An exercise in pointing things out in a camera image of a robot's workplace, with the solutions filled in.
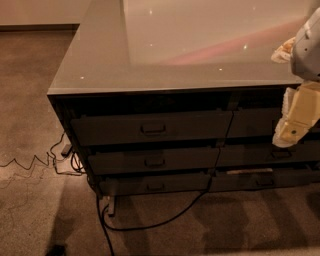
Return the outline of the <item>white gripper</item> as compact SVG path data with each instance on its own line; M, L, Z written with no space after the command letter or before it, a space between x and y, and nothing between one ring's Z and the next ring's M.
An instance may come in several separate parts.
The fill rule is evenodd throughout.
M287 88L282 115L276 125L272 144L288 148L296 145L320 118L320 83L304 81L297 89Z

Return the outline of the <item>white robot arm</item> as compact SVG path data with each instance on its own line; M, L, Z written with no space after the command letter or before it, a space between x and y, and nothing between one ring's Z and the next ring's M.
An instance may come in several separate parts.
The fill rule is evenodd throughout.
M289 63L303 82L287 88L272 144L279 148L296 145L320 120L320 8L296 36L284 42L271 56L276 63Z

